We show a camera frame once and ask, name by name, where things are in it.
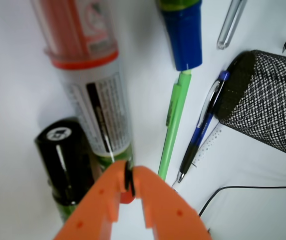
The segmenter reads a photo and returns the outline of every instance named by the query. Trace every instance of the pen clip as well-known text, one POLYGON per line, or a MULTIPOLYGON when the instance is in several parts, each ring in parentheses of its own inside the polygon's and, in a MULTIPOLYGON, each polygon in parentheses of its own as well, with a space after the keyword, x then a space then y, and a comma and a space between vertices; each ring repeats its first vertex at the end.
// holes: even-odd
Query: pen clip
POLYGON ((202 111, 201 111, 201 114, 199 116, 199 119, 198 119, 198 123, 197 123, 197 127, 200 128, 203 121, 204 121, 204 118, 205 118, 205 115, 206 115, 206 112, 207 112, 207 109, 209 107, 209 104, 210 102, 212 101, 212 98, 213 98, 213 95, 214 93, 216 92, 217 88, 219 86, 219 80, 216 80, 211 89, 209 90, 207 96, 206 96, 206 99, 205 99, 205 103, 203 105, 203 108, 202 108, 202 111))
POLYGON ((169 103, 168 113, 167 113, 167 117, 166 117, 166 126, 168 128, 171 125, 173 117, 175 115, 177 102, 178 102, 179 96, 181 94, 181 90, 182 90, 182 87, 180 85, 174 84, 171 100, 169 103))

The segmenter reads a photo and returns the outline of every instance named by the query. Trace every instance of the blue ballpoint pen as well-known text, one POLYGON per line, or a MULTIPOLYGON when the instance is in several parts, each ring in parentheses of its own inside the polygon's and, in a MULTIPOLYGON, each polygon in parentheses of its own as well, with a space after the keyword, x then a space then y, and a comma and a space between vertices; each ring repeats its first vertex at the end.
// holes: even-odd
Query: blue ballpoint pen
POLYGON ((228 71, 222 71, 218 79, 212 85, 206 97, 196 129, 187 147, 186 153, 184 155, 183 161, 178 171, 178 175, 177 175, 178 183, 182 181, 190 165, 192 164, 194 157, 196 156, 196 153, 202 143, 206 130, 209 126, 209 123, 211 122, 213 118, 214 110, 215 110, 219 95, 222 91, 225 81, 228 80, 229 75, 230 74, 228 71))

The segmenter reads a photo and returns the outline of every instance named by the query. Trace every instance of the barcode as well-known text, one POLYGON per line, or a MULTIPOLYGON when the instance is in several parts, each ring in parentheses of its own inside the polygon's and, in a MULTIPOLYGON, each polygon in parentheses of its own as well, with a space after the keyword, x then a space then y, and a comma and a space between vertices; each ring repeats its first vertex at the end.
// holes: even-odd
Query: barcode
POLYGON ((108 46, 108 40, 92 43, 88 46, 90 53, 98 52, 105 49, 108 46))

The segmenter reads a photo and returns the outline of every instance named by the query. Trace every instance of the printed label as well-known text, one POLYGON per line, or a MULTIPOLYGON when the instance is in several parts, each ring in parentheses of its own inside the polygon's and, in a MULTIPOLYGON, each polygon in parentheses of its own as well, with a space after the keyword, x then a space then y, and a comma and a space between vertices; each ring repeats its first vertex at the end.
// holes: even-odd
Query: printed label
POLYGON ((88 53, 96 53, 110 44, 101 0, 75 0, 88 53))
POLYGON ((72 130, 67 127, 54 128, 46 134, 48 140, 60 141, 68 138, 72 134, 72 130))
POLYGON ((93 152, 101 157, 124 152, 130 136, 119 73, 84 87, 69 84, 68 88, 93 152))

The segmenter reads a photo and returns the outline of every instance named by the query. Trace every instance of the clear pen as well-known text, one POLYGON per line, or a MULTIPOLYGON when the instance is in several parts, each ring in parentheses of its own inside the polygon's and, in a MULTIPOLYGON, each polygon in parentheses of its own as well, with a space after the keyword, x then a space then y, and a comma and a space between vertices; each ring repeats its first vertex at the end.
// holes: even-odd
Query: clear pen
POLYGON ((238 22, 242 16, 247 0, 232 0, 224 25, 217 40, 217 48, 224 50, 233 38, 238 22))

